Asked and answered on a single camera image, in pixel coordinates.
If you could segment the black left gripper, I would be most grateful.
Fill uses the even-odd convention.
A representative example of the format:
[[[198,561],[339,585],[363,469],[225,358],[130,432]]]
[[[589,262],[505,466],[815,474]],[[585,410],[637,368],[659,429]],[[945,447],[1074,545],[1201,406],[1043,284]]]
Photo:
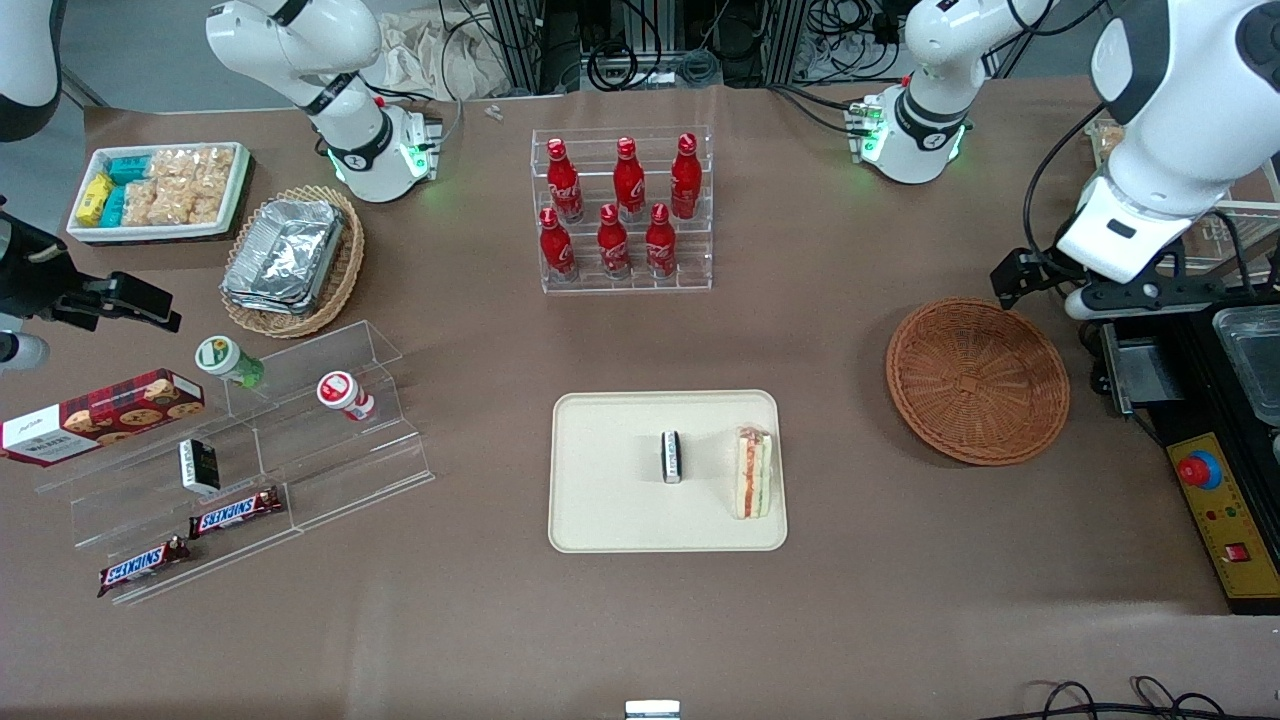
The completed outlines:
[[[1005,258],[992,272],[991,284],[1002,310],[1011,310],[1029,293],[1061,290],[1062,284],[1080,286],[1080,273],[1069,270],[1030,249],[1015,249],[1012,258]]]

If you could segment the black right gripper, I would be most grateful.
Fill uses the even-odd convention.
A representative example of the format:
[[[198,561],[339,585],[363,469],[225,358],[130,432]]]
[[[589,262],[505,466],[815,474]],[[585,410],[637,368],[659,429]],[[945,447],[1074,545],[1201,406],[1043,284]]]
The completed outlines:
[[[63,299],[79,288],[79,273],[65,243],[55,234],[1,214],[1,313],[27,319],[46,311],[60,322],[95,332],[102,319],[127,319],[169,333],[180,329],[183,316],[172,311],[173,296],[125,272],[105,278],[84,275],[82,291],[90,302]],[[165,318],[150,314],[168,314]]]

